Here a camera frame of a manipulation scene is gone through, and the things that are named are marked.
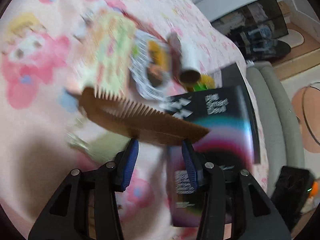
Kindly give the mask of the black glass cabinet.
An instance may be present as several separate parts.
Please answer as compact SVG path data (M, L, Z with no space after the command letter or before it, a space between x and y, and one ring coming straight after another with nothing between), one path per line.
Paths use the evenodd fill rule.
M289 34L277 0L257 0L212 22L249 61L273 61L291 52L280 40Z

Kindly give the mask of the brown wooden comb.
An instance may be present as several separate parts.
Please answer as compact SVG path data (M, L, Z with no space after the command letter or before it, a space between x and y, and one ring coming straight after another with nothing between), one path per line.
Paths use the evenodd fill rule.
M79 109L106 130L152 144L179 146L185 139L196 143L209 133L205 127L91 87L79 96Z

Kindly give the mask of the green yellow snack packet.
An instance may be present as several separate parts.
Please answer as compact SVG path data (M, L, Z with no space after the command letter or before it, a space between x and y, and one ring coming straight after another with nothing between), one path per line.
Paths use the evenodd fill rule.
M215 88L215 81L209 75L201 75L201 78L199 79L199 81L197 81L197 83L185 87L187 92L198 92Z

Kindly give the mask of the orange green sticker card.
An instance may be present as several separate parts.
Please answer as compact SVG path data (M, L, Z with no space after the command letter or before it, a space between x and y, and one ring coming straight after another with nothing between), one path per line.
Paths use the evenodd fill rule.
M89 29L83 54L86 85L98 94L124 96L136 24L117 12L101 13Z

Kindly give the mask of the round cartoon sticker pack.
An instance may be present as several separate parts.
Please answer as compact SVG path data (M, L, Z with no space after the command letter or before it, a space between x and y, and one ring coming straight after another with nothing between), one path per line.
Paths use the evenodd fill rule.
M169 46L155 36L137 30L130 71L141 97L146 100L164 100L171 81Z

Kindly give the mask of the brown crumpled wrapper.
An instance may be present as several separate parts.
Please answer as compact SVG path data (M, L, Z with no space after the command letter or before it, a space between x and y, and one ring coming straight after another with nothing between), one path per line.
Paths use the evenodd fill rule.
M175 31L169 34L167 43L170 48L170 55L172 60L172 74L174 77L179 77L181 72L182 50L181 41Z

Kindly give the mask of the black Daphne box lid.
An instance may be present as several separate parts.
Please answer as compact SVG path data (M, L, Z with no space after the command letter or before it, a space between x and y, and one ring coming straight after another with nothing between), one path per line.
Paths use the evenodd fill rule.
M225 66L208 74L215 83L215 88L240 86L246 90L244 76L236 63Z

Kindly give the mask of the black rainbow Smart Devil box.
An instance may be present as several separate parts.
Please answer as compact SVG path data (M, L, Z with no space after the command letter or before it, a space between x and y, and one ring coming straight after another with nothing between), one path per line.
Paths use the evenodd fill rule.
M253 107L245 87L227 86L168 97L165 111L185 121L209 129L193 144L205 161L223 170L252 170L258 142L252 122ZM167 150L167 190L174 227L196 228L203 210L204 189L190 183L181 146Z

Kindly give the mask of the white cardboard tube roll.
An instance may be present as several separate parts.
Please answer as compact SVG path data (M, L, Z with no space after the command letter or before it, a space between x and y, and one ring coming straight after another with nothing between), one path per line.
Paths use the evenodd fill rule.
M188 42L181 43L181 66L178 79L182 84L197 83L201 78L196 48Z

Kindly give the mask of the pink cartoon blanket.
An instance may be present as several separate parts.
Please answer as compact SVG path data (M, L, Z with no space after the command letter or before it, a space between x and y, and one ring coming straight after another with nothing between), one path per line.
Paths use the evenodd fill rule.
M74 33L98 1L124 9L162 36L177 31L196 47L202 70L236 63L246 71L239 49L191 0L10 0L1 17L1 206L23 237L72 169L96 168L67 144L70 131L91 138L100 129L78 115L66 81Z

